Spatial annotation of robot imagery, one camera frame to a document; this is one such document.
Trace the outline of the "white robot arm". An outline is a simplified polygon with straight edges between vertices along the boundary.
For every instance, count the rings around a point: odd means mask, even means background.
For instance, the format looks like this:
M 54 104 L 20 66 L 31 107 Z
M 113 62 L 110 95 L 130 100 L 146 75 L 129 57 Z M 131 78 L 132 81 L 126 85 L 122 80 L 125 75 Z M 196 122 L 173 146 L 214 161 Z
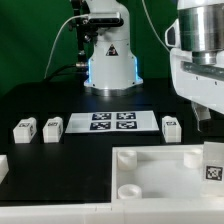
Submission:
M 117 0 L 86 0 L 96 27 L 85 89 L 125 95 L 143 84 L 130 49 L 129 11 Z M 197 120 L 224 114 L 224 0 L 179 0 L 178 18 L 165 33 L 176 93 L 191 101 Z

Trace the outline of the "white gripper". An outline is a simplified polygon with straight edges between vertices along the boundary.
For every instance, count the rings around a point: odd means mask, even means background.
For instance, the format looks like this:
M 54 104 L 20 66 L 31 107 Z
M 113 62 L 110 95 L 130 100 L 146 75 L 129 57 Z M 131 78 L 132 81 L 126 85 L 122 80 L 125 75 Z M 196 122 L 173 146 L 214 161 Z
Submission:
M 224 51 L 217 54 L 215 65 L 200 66 L 192 62 L 190 52 L 173 48 L 170 52 L 170 67 L 176 93 L 192 101 L 197 129 L 209 132 L 209 109 L 224 114 Z

